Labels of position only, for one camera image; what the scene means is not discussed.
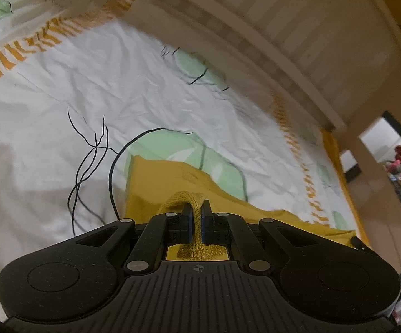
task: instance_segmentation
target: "wall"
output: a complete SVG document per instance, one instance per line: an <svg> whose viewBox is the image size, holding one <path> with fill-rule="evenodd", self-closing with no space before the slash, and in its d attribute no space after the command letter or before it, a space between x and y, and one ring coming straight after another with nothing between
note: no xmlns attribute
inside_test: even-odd
<svg viewBox="0 0 401 333"><path fill-rule="evenodd" d="M357 109L339 144L351 151L362 171L349 189L372 248L400 272L401 204L385 171L359 138L386 110L401 123L401 63Z"/></svg>

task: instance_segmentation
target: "yellow knit fabric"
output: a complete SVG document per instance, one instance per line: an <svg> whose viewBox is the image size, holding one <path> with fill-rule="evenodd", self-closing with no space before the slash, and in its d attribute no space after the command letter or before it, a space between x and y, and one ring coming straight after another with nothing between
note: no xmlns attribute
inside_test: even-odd
<svg viewBox="0 0 401 333"><path fill-rule="evenodd" d="M274 218L296 228L351 246L355 231L338 230L310 224L286 210L265 211L239 200L221 190L210 176L184 162L146 160L134 156L129 169L126 217L136 224L148 222L153 215L167 212L179 213L185 202L194 212L194 238L191 244L172 246L167 260L222 260L225 248L204 246L201 243L201 205L210 201L214 213L227 212L240 215L247 223L257 224L262 218Z"/></svg>

